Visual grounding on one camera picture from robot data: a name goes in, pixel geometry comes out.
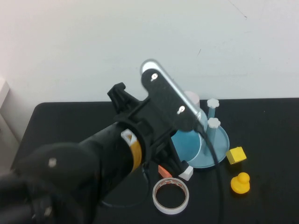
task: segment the roll of tape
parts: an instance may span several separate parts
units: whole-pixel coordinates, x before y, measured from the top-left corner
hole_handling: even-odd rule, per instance
[[[157,192],[160,189],[160,187],[162,187],[166,184],[175,184],[175,185],[179,186],[185,193],[185,200],[180,206],[178,206],[176,208],[166,208],[158,202],[157,197],[156,197]],[[162,212],[164,214],[168,214],[168,215],[175,215],[175,214],[182,212],[187,207],[187,204],[189,202],[189,191],[188,191],[187,186],[181,180],[179,180],[177,178],[172,178],[172,177],[164,178],[164,179],[160,180],[158,183],[156,183],[154,186],[153,201],[154,201],[154,205],[160,212]]]

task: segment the black table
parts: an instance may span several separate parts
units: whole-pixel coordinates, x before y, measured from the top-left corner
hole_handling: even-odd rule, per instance
[[[24,134],[15,161],[42,144],[80,142],[112,124],[109,102],[44,103],[38,105]],[[230,166],[221,163],[224,182],[224,223],[299,223],[299,99],[221,100],[216,117],[230,138],[230,148],[242,146],[247,160]],[[250,175],[250,192],[236,196],[230,180],[240,172]],[[159,180],[151,164],[153,185]],[[218,189],[214,169],[195,170],[187,183],[190,200],[175,216],[160,213],[147,200],[134,208],[99,208],[94,223],[216,223]],[[105,199],[130,204],[142,200],[146,187],[140,170],[128,177]]]

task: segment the yellow toy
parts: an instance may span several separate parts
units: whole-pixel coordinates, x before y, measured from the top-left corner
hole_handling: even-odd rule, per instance
[[[226,157],[230,164],[241,162],[247,157],[242,147],[232,148],[226,152]]]
[[[250,189],[249,180],[249,175],[242,172],[238,176],[232,178],[230,186],[234,192],[238,194],[245,194]]]

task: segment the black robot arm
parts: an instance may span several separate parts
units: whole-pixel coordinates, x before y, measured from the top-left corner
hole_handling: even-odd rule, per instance
[[[197,111],[162,69],[142,73],[149,92],[144,101],[123,83],[109,91],[118,113],[114,124],[80,143],[42,146],[2,177],[0,224],[89,224],[99,200],[141,164],[153,160],[173,176],[184,172],[188,164],[179,160],[171,136],[193,130]]]

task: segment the black cable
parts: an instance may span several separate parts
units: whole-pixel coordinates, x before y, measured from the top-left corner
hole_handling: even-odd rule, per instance
[[[215,163],[215,168],[216,168],[216,177],[217,177],[217,182],[218,182],[218,189],[219,189],[219,213],[218,213],[218,223],[222,223],[223,219],[223,209],[224,209],[224,194],[223,194],[223,184],[222,184],[222,179],[220,175],[220,168],[219,168],[219,162],[217,160],[217,156],[215,153],[215,149],[213,147],[213,144],[211,143],[208,135],[206,134],[204,127],[200,122],[198,122],[198,125],[194,129],[196,132],[198,132],[203,139],[206,141],[206,145],[210,149],[210,152],[212,154],[212,158]]]
[[[148,184],[148,189],[147,189],[147,192],[146,192],[146,196],[140,202],[137,202],[137,203],[134,203],[134,204],[129,204],[129,205],[117,205],[117,204],[109,204],[107,202],[101,201],[101,204],[106,206],[106,207],[109,207],[109,208],[117,208],[117,209],[131,208],[131,207],[135,207],[137,205],[142,204],[150,194],[150,178],[149,178],[149,165],[148,165],[148,163],[144,163],[142,165],[142,173],[143,173],[143,177],[144,177],[146,183]]]

